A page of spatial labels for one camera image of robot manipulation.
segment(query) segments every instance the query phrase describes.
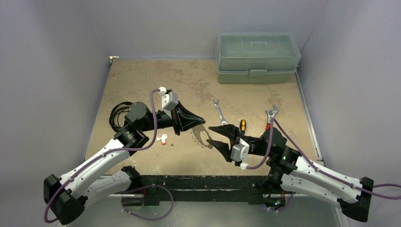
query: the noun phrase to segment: wrench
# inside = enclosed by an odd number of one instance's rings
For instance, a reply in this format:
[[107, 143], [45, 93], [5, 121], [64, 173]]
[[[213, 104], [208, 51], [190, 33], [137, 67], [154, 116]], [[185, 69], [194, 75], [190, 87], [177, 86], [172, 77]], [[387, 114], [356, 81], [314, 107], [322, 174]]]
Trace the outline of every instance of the wrench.
[[270, 128], [270, 123], [271, 123], [271, 119], [276, 116], [276, 114], [279, 112], [279, 108], [276, 105], [273, 105], [273, 109], [271, 110], [266, 110], [267, 116], [268, 116], [268, 120], [267, 120], [267, 124], [266, 124], [266, 130]]
[[220, 119], [221, 119], [220, 125], [226, 125], [226, 124], [228, 124], [228, 122], [224, 119], [223, 114], [222, 114], [222, 112], [221, 112], [221, 110], [220, 110], [220, 106], [218, 105], [218, 99], [216, 99], [216, 101], [214, 101], [214, 99], [213, 99], [212, 102], [213, 102], [214, 105], [216, 106], [217, 111], [218, 111], [218, 114], [220, 115]]

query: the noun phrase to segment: small white object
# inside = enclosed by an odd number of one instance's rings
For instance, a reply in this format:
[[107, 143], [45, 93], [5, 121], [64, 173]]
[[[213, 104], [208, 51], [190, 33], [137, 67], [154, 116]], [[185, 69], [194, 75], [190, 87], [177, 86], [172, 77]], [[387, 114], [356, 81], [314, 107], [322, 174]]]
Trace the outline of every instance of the small white object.
[[159, 137], [156, 141], [162, 141], [162, 145], [166, 144], [166, 139], [167, 139], [167, 135], [163, 134], [161, 137]]
[[163, 96], [167, 93], [167, 89], [165, 87], [159, 87], [159, 95]]
[[242, 170], [246, 170], [246, 168], [249, 166], [249, 164], [248, 163], [245, 163], [245, 162], [242, 162], [240, 165], [239, 165], [239, 167], [242, 169]]

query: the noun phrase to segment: white connector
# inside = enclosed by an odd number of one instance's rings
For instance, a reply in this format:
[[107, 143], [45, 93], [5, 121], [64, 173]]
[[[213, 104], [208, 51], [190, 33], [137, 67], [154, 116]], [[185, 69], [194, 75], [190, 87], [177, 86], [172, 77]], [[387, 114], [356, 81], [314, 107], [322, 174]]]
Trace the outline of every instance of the white connector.
[[159, 95], [163, 96], [167, 93], [167, 88], [165, 87], [159, 87]]
[[245, 163], [245, 162], [242, 162], [240, 165], [239, 165], [239, 167], [242, 169], [242, 170], [246, 170], [246, 168], [249, 166], [249, 164], [248, 163]]

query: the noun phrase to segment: tan mat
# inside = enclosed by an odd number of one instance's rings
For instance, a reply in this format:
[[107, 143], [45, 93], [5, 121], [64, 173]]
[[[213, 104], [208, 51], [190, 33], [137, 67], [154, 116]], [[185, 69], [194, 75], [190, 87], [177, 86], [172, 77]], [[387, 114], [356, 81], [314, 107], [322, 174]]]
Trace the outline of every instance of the tan mat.
[[[168, 135], [167, 144], [157, 142], [148, 150], [137, 152], [122, 161], [107, 174], [116, 173], [123, 166], [135, 166], [142, 175], [266, 175], [269, 167], [242, 171], [234, 163], [227, 163], [222, 155], [206, 142], [228, 139], [212, 131], [209, 126], [220, 125], [219, 114], [212, 103], [218, 99], [225, 119], [238, 125], [246, 119], [246, 135], [259, 137], [267, 121], [266, 109], [275, 104], [280, 112], [277, 120], [312, 160], [316, 160], [308, 123], [305, 117], [296, 79], [282, 84], [219, 84], [216, 62], [213, 60], [117, 60], [113, 62], [105, 92], [97, 113], [92, 137], [86, 154], [91, 157], [115, 134], [108, 119], [112, 108], [123, 101], [141, 101], [150, 109], [149, 94], [160, 86], [178, 94], [183, 106], [206, 120], [204, 127], [174, 134], [172, 128], [158, 130]], [[160, 109], [160, 96], [154, 95], [156, 109]], [[150, 138], [152, 131], [145, 134]], [[260, 156], [248, 156], [253, 166]]]

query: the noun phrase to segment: black cable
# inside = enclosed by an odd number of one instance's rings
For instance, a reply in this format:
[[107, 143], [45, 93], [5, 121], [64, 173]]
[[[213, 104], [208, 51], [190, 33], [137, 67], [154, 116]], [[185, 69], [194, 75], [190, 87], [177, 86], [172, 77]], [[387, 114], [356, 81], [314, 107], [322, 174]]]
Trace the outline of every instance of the black cable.
[[122, 102], [112, 109], [109, 117], [109, 124], [114, 132], [118, 132], [122, 128], [119, 122], [119, 117], [122, 113], [128, 113], [131, 105], [132, 102]]

